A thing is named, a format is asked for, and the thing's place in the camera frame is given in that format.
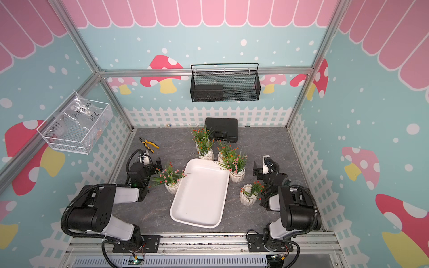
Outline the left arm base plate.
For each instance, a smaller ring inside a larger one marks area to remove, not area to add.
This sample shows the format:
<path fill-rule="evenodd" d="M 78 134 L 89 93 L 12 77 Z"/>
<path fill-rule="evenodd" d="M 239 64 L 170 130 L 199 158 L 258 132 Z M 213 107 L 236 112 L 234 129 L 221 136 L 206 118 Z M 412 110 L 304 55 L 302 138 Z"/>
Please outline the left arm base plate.
<path fill-rule="evenodd" d="M 160 245 L 160 235 L 143 235 L 140 237 L 133 237 L 129 241 L 121 241 L 119 244 L 114 245 L 113 253 L 157 253 Z"/>

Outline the pink flower pot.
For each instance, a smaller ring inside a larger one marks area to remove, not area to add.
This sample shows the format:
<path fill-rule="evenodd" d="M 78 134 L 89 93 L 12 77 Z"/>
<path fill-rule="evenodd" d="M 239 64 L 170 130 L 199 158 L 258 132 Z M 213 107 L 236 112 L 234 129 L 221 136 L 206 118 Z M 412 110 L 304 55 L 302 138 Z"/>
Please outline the pink flower pot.
<path fill-rule="evenodd" d="M 243 181 L 245 176 L 245 166 L 248 157 L 237 152 L 230 152 L 223 155 L 222 162 L 219 166 L 229 172 L 229 178 L 234 183 L 240 183 Z"/>
<path fill-rule="evenodd" d="M 175 195 L 180 183 L 186 177 L 187 174 L 184 170 L 176 169 L 174 165 L 169 162 L 164 166 L 163 171 L 158 169 L 157 173 L 151 177 L 150 186 L 164 185 L 170 194 Z"/>

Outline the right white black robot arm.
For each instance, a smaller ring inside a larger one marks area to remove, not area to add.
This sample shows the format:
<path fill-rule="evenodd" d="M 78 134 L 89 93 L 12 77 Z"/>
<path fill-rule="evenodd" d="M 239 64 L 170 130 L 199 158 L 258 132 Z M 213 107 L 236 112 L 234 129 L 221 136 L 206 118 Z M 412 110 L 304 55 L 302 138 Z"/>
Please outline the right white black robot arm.
<path fill-rule="evenodd" d="M 262 167 L 254 165 L 253 176 L 263 183 L 260 205 L 280 217 L 268 223 L 262 234 L 252 231 L 246 236 L 250 252 L 292 252 L 293 237 L 320 230 L 321 216 L 310 190 L 291 185 L 270 156 L 263 156 Z"/>

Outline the orange flower pot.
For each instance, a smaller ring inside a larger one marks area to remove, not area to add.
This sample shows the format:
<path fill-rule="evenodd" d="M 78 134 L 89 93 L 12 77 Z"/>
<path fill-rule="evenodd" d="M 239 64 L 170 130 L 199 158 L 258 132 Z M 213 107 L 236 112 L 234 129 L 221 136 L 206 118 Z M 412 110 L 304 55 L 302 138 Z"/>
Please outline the orange flower pot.
<path fill-rule="evenodd" d="M 218 141 L 218 162 L 223 164 L 225 162 L 225 159 L 230 157 L 231 155 L 234 155 L 234 149 L 232 148 L 231 144 L 227 141 Z"/>

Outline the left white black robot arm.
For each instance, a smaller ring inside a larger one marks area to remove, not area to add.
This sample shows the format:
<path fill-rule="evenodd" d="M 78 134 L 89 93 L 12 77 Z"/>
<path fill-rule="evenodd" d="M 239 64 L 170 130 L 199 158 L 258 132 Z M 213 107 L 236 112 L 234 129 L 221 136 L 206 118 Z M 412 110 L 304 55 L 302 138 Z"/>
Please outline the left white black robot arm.
<path fill-rule="evenodd" d="M 126 223 L 112 214 L 114 205 L 142 202 L 149 193 L 153 175 L 163 170 L 160 157 L 152 160 L 147 151 L 138 149 L 133 156 L 139 160 L 126 164 L 125 184 L 97 184 L 84 186 L 69 203 L 61 218 L 62 231 L 72 237 L 99 238 L 114 243 L 143 244 L 140 228 Z"/>

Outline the white plastic storage tray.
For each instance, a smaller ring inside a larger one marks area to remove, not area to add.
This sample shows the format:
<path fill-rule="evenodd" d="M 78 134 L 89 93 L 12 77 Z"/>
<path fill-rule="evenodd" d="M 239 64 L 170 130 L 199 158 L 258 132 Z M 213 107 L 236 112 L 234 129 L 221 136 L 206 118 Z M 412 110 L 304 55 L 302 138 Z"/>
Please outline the white plastic storage tray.
<path fill-rule="evenodd" d="M 173 221 L 213 229 L 222 220 L 230 173 L 212 160 L 192 159 L 175 194 L 170 216 Z"/>

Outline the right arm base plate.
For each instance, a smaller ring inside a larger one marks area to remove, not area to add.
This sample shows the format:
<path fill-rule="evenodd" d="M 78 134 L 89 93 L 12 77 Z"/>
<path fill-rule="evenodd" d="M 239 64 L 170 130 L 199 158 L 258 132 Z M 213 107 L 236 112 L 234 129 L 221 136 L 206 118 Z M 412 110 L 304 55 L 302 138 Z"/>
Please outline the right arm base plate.
<path fill-rule="evenodd" d="M 290 242 L 272 239 L 269 235 L 251 232 L 246 235 L 249 252 L 293 252 Z"/>

